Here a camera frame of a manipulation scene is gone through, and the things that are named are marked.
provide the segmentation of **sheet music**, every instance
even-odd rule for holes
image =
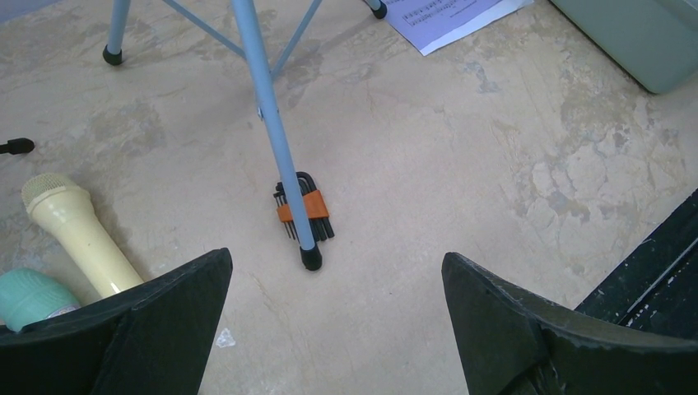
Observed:
[[[503,18],[510,13],[516,12],[517,10],[531,4],[533,4],[533,0],[501,0],[501,2],[495,4],[489,10],[472,18],[470,22],[466,23],[465,25],[451,30],[448,34],[435,41],[432,41],[431,44],[420,49],[419,52],[426,56],[441,47],[451,44],[454,41],[458,41],[466,35],[470,35],[471,33],[482,29],[483,27],[491,24],[493,21]]]
[[[512,0],[385,0],[384,2],[388,6],[386,19],[390,25],[422,51],[501,1],[511,2]]]

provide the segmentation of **microphone handle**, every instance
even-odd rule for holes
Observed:
[[[54,237],[102,298],[143,283],[94,213],[84,211],[70,218]]]

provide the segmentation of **teal object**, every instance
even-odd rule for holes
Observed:
[[[698,71],[698,0],[551,1],[650,92]]]
[[[21,268],[0,276],[0,318],[13,332],[79,308],[65,286],[43,273]]]

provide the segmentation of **light blue metal leg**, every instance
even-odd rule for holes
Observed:
[[[371,7],[371,10],[377,10],[380,8],[380,0],[366,0],[366,4]]]
[[[235,43],[233,43],[227,37],[225,37],[220,32],[218,32],[218,30],[213,29],[211,27],[211,25],[204,22],[201,18],[194,15],[188,9],[182,7],[182,5],[179,4],[178,2],[176,2],[175,0],[163,0],[163,1],[165,2],[165,4],[172,7],[175,11],[182,14],[183,17],[189,19],[194,25],[198,26],[203,31],[207,32],[209,35],[211,35],[211,37],[218,40],[218,42],[225,45],[229,50],[237,53],[242,59],[244,59],[244,51],[242,50],[242,48],[235,45]]]
[[[114,0],[111,11],[111,25],[109,26],[109,40],[102,55],[105,61],[112,66],[122,63],[121,44],[123,43],[123,32],[126,30],[126,19],[128,9],[131,7],[131,0]]]
[[[315,12],[318,11],[318,7],[320,7],[321,2],[323,2],[323,0],[313,0],[313,2],[310,4],[310,8],[308,8],[308,11],[305,13],[305,16],[303,16],[303,20],[300,21],[300,25],[298,25],[298,28],[295,30],[295,33],[291,37],[291,40],[284,48],[282,55],[277,60],[277,64],[274,65],[274,68],[272,69],[272,80],[274,80],[278,76],[279,72],[281,72],[284,63],[286,63],[288,57],[291,56],[291,52],[293,52],[293,49],[298,44],[298,41],[300,41],[300,37],[303,35],[303,32],[308,27],[310,21],[313,19]]]
[[[272,143],[274,157],[277,160],[277,167],[281,174],[286,199],[295,223],[303,264],[310,270],[317,270],[322,264],[322,258],[313,238],[313,233],[310,230],[303,197],[300,195],[300,186],[295,174],[291,150],[288,147],[282,118],[277,106],[277,98],[274,93],[267,51],[264,48],[262,33],[259,30],[257,12],[254,9],[253,0],[231,0],[231,2],[235,11],[235,21],[238,24],[240,38],[247,55],[249,72],[252,75],[254,89],[257,92],[257,102],[264,123],[267,126],[267,133]]]
[[[385,6],[383,0],[365,0],[366,4],[369,5],[373,15],[378,19],[385,18],[388,15],[388,7]]]

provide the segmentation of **microphone grille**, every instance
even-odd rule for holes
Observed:
[[[24,207],[29,209],[31,201],[51,189],[75,186],[77,186],[77,184],[64,174],[45,173],[37,175],[33,179],[27,181],[22,187],[22,201],[24,202]]]

